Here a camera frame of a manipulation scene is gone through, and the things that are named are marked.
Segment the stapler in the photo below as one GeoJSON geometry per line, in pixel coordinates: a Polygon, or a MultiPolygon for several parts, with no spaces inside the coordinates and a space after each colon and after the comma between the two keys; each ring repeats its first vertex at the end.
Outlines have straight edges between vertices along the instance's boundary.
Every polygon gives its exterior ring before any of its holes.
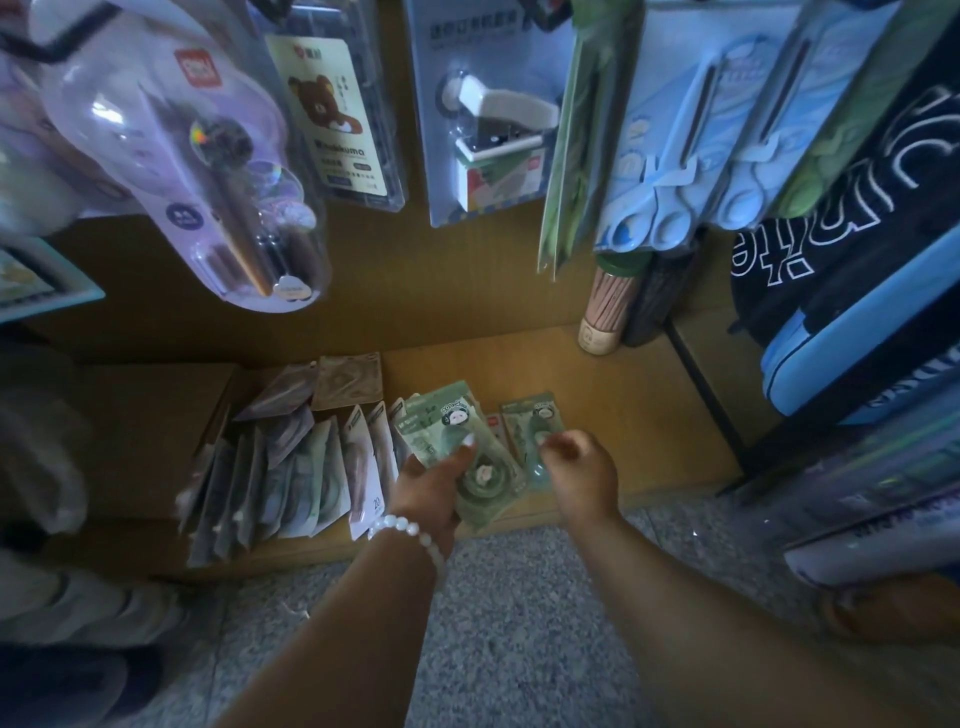
{"type": "Polygon", "coordinates": [[[537,149],[543,134],[560,124],[556,104],[506,88],[487,88],[476,76],[450,80],[444,96],[472,117],[457,149],[469,162],[537,149]]]}

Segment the hand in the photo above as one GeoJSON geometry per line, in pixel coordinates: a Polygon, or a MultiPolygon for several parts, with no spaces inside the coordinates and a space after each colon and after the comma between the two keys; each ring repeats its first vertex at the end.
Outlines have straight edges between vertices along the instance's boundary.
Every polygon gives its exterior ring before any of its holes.
{"type": "Polygon", "coordinates": [[[427,470],[415,455],[407,458],[396,480],[390,513],[420,525],[436,542],[444,558],[453,551],[453,532],[460,519],[453,511],[457,499],[457,478],[463,475],[476,455],[472,434],[445,460],[427,470]]]}
{"type": "Polygon", "coordinates": [[[570,530],[592,528],[620,518],[613,458],[593,435],[571,429],[540,446],[553,492],[570,530]]]}

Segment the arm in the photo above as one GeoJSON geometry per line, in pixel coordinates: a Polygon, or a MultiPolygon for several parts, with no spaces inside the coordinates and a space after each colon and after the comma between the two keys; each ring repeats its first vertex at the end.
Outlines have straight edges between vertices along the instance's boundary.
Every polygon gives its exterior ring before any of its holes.
{"type": "MultiPolygon", "coordinates": [[[[472,459],[461,447],[425,472],[411,457],[396,482],[391,513],[419,523],[444,557],[453,549],[455,480],[472,459]]],[[[378,533],[217,728],[402,726],[436,577],[417,539],[378,533]]]]}
{"type": "Polygon", "coordinates": [[[923,708],[878,690],[749,599],[647,541],[620,516],[616,468],[590,435],[555,435],[541,456],[641,682],[674,721],[765,727],[923,720],[923,708]]]}

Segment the wrist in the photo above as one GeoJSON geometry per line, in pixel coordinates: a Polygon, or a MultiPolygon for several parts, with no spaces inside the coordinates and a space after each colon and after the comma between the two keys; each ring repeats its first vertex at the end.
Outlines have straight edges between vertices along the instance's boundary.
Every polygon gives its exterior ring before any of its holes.
{"type": "Polygon", "coordinates": [[[591,513],[568,518],[565,520],[564,526],[567,533],[575,541],[581,541],[592,539],[599,534],[616,529],[623,522],[625,522],[623,515],[616,510],[609,513],[591,513]]]}

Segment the bag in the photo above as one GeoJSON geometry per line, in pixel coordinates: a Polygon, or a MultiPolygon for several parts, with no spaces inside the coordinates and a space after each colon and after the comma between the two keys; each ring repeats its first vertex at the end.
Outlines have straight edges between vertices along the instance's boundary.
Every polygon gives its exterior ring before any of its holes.
{"type": "MultiPolygon", "coordinates": [[[[960,20],[813,212],[739,235],[734,304],[742,325],[767,346],[764,394],[783,414],[960,280],[958,41],[960,20]]],[[[882,414],[871,408],[849,422],[882,414]]]]}

